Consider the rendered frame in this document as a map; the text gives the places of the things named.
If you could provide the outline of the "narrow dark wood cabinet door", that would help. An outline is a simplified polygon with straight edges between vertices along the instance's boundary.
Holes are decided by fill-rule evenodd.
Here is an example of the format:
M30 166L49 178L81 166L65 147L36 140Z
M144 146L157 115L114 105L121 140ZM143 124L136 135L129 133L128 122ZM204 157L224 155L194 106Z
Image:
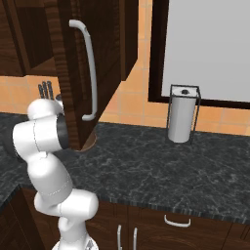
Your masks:
M138 59L139 0L119 0L121 80Z

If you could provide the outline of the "white paper towel roll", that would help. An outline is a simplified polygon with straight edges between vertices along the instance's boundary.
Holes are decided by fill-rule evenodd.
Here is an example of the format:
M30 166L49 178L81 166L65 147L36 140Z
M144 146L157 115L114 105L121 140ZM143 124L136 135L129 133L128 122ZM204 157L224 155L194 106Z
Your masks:
M175 87L172 93L168 138L185 143L189 140L197 93L194 88L185 87Z

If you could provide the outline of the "dark wood lower cupboard door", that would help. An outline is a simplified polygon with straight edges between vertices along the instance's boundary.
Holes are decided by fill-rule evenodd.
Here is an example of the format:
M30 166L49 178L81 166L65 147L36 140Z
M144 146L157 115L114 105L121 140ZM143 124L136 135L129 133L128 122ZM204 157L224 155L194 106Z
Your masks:
M86 222L86 229L97 242L99 250L117 250L118 225L122 227L122 250L129 250L127 205L99 201L98 212Z

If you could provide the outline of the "dark framed window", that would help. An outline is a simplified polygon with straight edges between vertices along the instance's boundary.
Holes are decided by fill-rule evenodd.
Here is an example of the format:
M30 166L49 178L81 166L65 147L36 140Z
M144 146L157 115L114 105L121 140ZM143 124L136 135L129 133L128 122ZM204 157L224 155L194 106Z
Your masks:
M167 103L173 84L250 109L250 0L152 0L148 99Z

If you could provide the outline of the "dark wood drawer front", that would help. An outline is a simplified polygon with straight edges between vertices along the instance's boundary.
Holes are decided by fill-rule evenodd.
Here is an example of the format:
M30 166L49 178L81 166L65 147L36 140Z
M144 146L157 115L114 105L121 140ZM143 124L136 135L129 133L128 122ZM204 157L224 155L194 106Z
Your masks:
M167 219L186 224L188 228L167 225ZM205 219L179 213L128 207L129 247L133 250L134 228L138 228L137 250L222 250L231 226L229 222Z

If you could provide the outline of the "dark wood wall cabinet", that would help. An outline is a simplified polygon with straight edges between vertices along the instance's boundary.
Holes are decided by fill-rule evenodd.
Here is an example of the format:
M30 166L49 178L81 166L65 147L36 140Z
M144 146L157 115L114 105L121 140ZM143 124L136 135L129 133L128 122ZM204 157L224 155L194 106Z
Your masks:
M56 76L44 0L0 0L0 76Z

